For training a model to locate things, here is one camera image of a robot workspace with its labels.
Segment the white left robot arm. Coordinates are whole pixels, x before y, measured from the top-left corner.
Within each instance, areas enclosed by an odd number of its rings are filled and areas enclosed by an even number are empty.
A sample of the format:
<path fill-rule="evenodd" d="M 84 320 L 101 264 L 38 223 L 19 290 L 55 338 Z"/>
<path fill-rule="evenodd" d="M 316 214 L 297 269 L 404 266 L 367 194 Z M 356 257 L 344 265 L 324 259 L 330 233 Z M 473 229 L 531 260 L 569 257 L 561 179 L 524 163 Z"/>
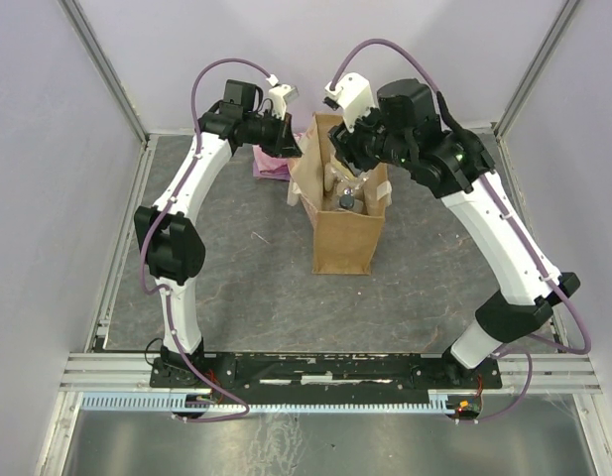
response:
<path fill-rule="evenodd" d="M 161 359 L 186 387 L 201 384 L 207 372 L 195 309 L 195 282 L 206 254 L 195 229 L 200 207 L 238 148 L 257 146 L 280 159 L 301 155 L 288 111 L 297 95 L 292 85 L 276 83 L 263 92 L 253 83 L 227 80 L 222 99 L 197 118 L 189 151 L 167 189 L 134 214 L 141 274 L 154 278 L 162 300 Z"/>

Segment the round bottle white cap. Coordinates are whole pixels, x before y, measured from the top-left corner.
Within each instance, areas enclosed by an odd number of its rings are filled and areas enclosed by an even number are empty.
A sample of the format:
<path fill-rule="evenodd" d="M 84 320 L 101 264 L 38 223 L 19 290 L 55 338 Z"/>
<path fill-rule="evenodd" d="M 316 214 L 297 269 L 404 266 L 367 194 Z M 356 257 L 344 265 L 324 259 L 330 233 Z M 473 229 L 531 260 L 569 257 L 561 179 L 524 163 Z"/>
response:
<path fill-rule="evenodd" d="M 332 164 L 327 164 L 323 171 L 324 191 L 329 194 L 336 194 L 337 186 L 343 180 L 343 174 Z"/>

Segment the square glass bottle black label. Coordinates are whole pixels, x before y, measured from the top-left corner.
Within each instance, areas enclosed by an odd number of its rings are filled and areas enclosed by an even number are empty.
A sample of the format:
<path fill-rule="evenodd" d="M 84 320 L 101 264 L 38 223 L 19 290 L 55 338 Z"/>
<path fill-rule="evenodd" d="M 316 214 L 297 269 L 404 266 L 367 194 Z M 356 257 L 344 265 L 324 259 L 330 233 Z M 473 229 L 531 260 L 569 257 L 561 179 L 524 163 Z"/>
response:
<path fill-rule="evenodd" d="M 365 203 L 352 194 L 336 196 L 330 204 L 331 211 L 350 211 L 356 214 L 365 214 Z"/>

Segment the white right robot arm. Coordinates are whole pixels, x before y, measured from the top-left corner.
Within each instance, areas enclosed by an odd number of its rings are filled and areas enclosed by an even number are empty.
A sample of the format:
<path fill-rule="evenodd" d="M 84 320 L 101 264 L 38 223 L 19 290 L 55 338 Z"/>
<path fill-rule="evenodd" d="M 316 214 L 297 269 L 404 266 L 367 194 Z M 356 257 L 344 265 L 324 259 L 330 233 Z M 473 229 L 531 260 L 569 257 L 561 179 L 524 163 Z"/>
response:
<path fill-rule="evenodd" d="M 465 227 L 490 266 L 498 291 L 445 351 L 443 379 L 462 388 L 504 344 L 534 334 L 580 286 L 542 252 L 503 188 L 480 138 L 450 114 L 441 92 L 414 78 L 371 90 L 357 73 L 325 88 L 325 104 L 342 112 L 328 137 L 335 157 L 356 177 L 391 165 L 426 187 Z"/>

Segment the beige canvas tote bag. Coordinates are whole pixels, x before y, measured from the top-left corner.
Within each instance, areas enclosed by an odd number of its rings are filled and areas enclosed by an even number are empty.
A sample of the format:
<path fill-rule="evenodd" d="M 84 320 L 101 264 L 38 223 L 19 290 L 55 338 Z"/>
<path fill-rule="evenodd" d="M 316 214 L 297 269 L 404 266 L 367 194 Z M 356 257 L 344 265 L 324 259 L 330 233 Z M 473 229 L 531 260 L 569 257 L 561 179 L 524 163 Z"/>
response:
<path fill-rule="evenodd" d="M 391 204 L 392 186 L 387 166 L 373 171 L 364 194 L 365 214 L 331 211 L 329 195 L 323 187 L 327 164 L 338 162 L 327 133 L 343 123 L 337 115 L 316 113 L 300 137 L 303 154 L 289 160 L 291 183 L 288 202 L 301 202 L 313 228 L 312 271 L 324 275 L 368 275 L 381 231 L 386 208 Z"/>

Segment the square glass bottle yellow label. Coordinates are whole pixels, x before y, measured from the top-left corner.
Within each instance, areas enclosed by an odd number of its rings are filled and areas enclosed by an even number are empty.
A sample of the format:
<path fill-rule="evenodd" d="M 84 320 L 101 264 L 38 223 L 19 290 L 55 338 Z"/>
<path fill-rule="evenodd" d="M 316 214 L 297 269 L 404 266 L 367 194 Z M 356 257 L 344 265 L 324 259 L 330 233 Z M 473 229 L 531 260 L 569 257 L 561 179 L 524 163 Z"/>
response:
<path fill-rule="evenodd" d="M 364 188 L 373 176 L 373 171 L 359 172 L 355 176 L 349 168 L 340 162 L 333 162 L 332 165 L 335 169 L 335 192 L 337 195 L 351 194 L 354 197 L 360 197 L 364 194 Z"/>

